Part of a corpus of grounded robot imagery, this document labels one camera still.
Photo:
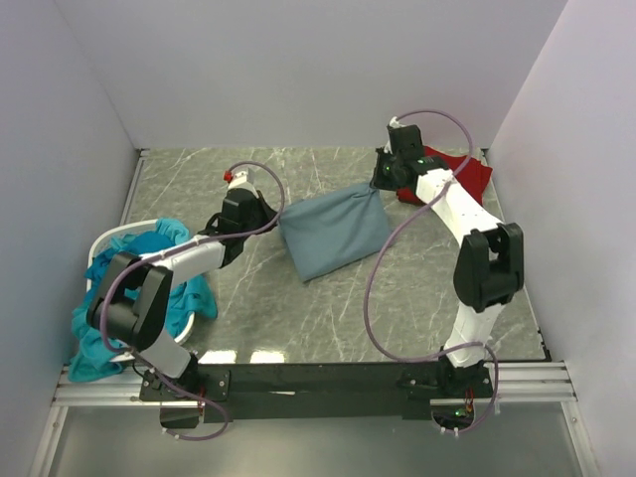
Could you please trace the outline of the grey-blue t shirt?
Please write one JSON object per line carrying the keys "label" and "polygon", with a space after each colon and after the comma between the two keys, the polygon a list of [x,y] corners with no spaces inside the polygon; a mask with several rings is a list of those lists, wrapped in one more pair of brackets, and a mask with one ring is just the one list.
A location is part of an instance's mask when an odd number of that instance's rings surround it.
{"label": "grey-blue t shirt", "polygon": [[367,183],[288,206],[279,228],[303,282],[380,251],[392,232],[380,191]]}

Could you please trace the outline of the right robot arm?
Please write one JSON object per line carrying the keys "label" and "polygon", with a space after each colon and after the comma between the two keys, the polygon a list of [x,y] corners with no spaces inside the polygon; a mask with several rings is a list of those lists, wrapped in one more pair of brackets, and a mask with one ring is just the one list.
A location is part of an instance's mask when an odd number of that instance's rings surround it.
{"label": "right robot arm", "polygon": [[416,125],[393,118],[388,134],[388,144],[377,150],[372,186],[414,193],[459,245],[453,271],[459,305],[450,336],[434,360],[433,385],[445,393],[460,393],[481,376],[494,324],[523,288],[523,231],[488,213],[441,157],[427,156]]}

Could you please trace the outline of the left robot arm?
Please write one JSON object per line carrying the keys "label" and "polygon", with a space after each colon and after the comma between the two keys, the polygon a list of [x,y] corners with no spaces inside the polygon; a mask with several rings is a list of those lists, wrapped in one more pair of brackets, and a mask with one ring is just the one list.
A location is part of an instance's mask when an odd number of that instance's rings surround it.
{"label": "left robot arm", "polygon": [[255,187],[231,186],[221,210],[192,238],[150,254],[117,253],[88,305],[88,326],[110,351],[116,350],[112,341],[123,344],[174,395],[202,397],[205,386],[197,358],[167,331],[170,293],[190,279],[231,264],[249,237],[276,227],[281,213]]}

